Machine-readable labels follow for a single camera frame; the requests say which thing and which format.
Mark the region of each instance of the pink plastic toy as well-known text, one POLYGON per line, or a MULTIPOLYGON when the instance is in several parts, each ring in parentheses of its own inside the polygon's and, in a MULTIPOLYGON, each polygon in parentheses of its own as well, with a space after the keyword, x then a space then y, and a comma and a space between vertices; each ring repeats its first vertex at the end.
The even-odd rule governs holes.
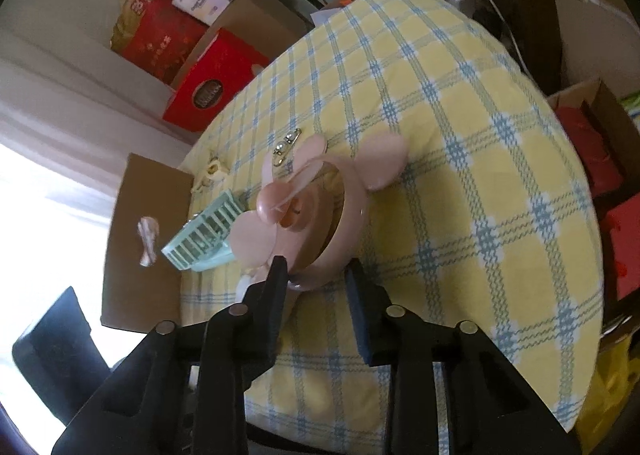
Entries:
POLYGON ((367 221, 367 192, 391 184, 407 164, 408 146, 402 136, 380 133, 363 140, 354 159, 325 153, 321 135, 306 139, 296 150, 293 173, 286 180, 274 180, 271 156, 262 164, 262 189, 256 210, 238 216, 228 241, 235 257, 246 268, 257 268, 245 277, 236 295, 244 295, 251 283, 264 280, 276 255, 287 259, 289 295, 286 316, 298 293, 312 291, 341 273, 353 258, 367 221), (331 240, 326 244, 333 197, 313 182, 322 166, 335 167, 344 184, 342 215, 331 240))

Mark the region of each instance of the black chair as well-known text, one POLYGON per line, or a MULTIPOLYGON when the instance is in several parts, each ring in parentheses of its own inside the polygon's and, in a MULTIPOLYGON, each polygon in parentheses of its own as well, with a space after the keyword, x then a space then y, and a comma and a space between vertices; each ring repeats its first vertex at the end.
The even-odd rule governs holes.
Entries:
POLYGON ((20 336, 12 355, 31 388, 65 425, 111 373, 72 287, 20 336))

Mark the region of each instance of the yellow plastic bag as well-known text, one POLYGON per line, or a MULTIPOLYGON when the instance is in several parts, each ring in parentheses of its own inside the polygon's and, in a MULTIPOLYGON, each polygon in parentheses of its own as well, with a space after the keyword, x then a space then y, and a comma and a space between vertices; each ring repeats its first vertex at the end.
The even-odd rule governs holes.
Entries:
POLYGON ((609 432, 634 385, 640 359, 629 359, 631 336, 598 355, 591 385, 575 423, 582 453, 590 453, 609 432))

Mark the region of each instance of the tablecloth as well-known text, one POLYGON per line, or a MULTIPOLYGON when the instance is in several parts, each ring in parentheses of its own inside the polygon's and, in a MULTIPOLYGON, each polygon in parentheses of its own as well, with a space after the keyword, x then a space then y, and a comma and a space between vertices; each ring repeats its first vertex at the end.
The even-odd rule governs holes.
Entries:
MULTIPOLYGON (((211 123, 183 168, 210 156, 255 208, 264 154, 293 128, 353 156, 401 133, 410 162, 372 195, 359 257, 391 300, 434 323, 473 320, 564 427, 583 402, 602 316, 602 255, 588 184, 545 98, 504 47, 441 0, 357 0, 265 69, 211 123)), ((233 303, 237 263, 187 272, 182 321, 233 303)), ((247 420, 341 453, 382 451, 388 367, 357 353, 341 277, 299 298, 247 420)), ((440 421, 442 451, 446 422, 440 421)))

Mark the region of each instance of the red object in box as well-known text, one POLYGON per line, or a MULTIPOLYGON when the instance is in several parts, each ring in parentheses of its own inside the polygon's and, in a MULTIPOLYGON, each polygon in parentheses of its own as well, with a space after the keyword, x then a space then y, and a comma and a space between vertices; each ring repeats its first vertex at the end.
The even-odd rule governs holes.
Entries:
POLYGON ((172 5, 138 0, 144 14, 120 55, 169 85, 209 27, 172 5))
POLYGON ((162 118, 185 130, 205 130, 268 64, 251 45, 220 29, 187 73, 162 118))
POLYGON ((593 128, 584 113, 585 106, 556 108, 556 117, 582 161, 589 180, 591 197, 595 198, 618 189, 624 178, 607 148, 604 138, 593 128))
POLYGON ((621 300, 640 289, 640 194, 607 212, 603 224, 611 237, 621 300))

